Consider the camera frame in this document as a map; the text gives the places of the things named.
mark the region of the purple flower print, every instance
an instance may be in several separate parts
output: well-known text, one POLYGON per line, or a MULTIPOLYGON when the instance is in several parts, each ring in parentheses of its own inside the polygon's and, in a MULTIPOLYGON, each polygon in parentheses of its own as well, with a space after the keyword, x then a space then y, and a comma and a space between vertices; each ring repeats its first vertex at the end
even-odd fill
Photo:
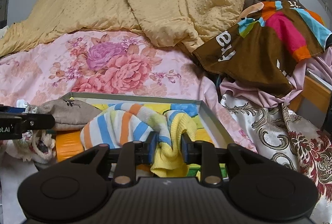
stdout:
POLYGON ((129 46, 131 44, 140 44, 140 41, 135 38, 135 37, 125 37, 124 39, 122 39, 122 44, 129 46))
POLYGON ((70 81, 76 80, 77 78, 80 77, 80 75, 78 74, 78 71, 74 67, 69 67, 66 71, 65 76, 70 81))
POLYGON ((181 75, 174 73, 174 69, 170 70, 168 73, 166 72, 152 72, 150 75, 150 79, 156 81, 158 85, 162 85, 162 79, 168 78, 168 81, 171 83, 175 83, 175 78, 180 79, 181 75))
POLYGON ((119 54, 126 54, 124 47, 120 43, 103 42, 89 49, 86 62, 90 69, 97 71, 105 67, 113 56, 119 54))

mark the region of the pink floral bedsheet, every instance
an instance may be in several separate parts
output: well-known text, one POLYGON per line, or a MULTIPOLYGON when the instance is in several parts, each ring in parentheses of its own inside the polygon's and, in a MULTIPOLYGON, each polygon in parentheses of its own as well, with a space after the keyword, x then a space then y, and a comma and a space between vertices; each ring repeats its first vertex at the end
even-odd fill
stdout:
POLYGON ((157 49, 127 31, 79 31, 0 60, 2 104, 39 105, 70 91, 201 99, 236 143, 256 150, 213 82, 176 47, 157 49))

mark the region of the orange object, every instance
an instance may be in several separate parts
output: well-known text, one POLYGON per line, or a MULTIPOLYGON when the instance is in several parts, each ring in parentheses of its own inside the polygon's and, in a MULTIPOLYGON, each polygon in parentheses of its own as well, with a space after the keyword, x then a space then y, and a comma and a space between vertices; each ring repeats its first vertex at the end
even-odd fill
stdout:
POLYGON ((324 21, 320 17, 320 15, 316 14, 315 12, 312 12, 310 10, 305 9, 304 11, 307 11, 310 16, 312 16, 316 21, 318 21, 321 25, 325 26, 324 21))
POLYGON ((136 169, 140 169, 140 170, 143 170, 143 171, 151 172, 151 166, 150 165, 146 165, 146 164, 140 164, 140 165, 136 166, 136 169))
POLYGON ((58 131, 55 138, 55 149, 58 162, 84 151, 80 139, 81 131, 58 131))
POLYGON ((306 45, 295 50, 292 56, 297 62, 312 57, 306 45))
POLYGON ((277 11, 276 2, 263 2, 264 8, 262 10, 262 18, 267 21, 277 11))

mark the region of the striped towel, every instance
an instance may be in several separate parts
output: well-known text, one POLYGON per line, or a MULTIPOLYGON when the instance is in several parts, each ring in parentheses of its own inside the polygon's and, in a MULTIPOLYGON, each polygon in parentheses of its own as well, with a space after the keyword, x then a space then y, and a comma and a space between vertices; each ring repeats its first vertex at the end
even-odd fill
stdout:
POLYGON ((196 124, 183 110, 164 114, 140 104, 111 105, 90 121, 80 134, 85 149, 106 143, 111 149, 134 140, 145 141, 151 131, 159 133, 151 172, 160 177, 184 177, 188 167, 180 153, 181 134, 195 140, 196 124))

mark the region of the white lettering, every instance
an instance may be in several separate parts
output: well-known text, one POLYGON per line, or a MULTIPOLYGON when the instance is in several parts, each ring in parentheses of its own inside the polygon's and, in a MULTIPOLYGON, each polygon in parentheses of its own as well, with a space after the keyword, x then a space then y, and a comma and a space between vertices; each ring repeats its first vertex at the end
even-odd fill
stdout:
POLYGON ((232 45, 229 45, 227 48, 221 49, 222 54, 224 54, 226 52, 226 50, 230 49, 232 47, 232 45))
POLYGON ((296 2, 291 2, 291 1, 288 1, 289 2, 289 4, 290 4, 290 7, 296 7, 296 8, 300 8, 300 6, 298 6, 297 4, 296 4, 296 2))
POLYGON ((171 183, 172 183, 172 181, 170 181, 170 180, 167 180, 167 181, 163 182, 164 185, 168 185, 168 184, 171 184, 171 183))
POLYGON ((225 44, 228 44, 231 40, 230 34, 227 31, 224 31, 220 35, 216 37, 217 42, 219 43, 220 46, 224 47, 225 44))
POLYGON ((9 127, 5 127, 5 128, 0 127, 0 133, 6 133, 6 132, 10 132, 9 127))
POLYGON ((230 54, 228 54, 226 57, 225 55, 222 56, 222 58, 218 59, 218 62, 221 62, 221 61, 227 61, 229 60, 230 58, 232 58, 234 55, 236 54, 236 51, 233 50, 230 54))
MULTIPOLYGON (((280 72, 281 72, 281 69, 280 69, 280 62, 279 62, 278 59, 277 59, 277 68, 278 68, 278 69, 280 70, 280 72)), ((287 75, 287 73, 286 73, 285 70, 282 72, 282 74, 286 77, 286 79, 290 78, 290 76, 287 75)))

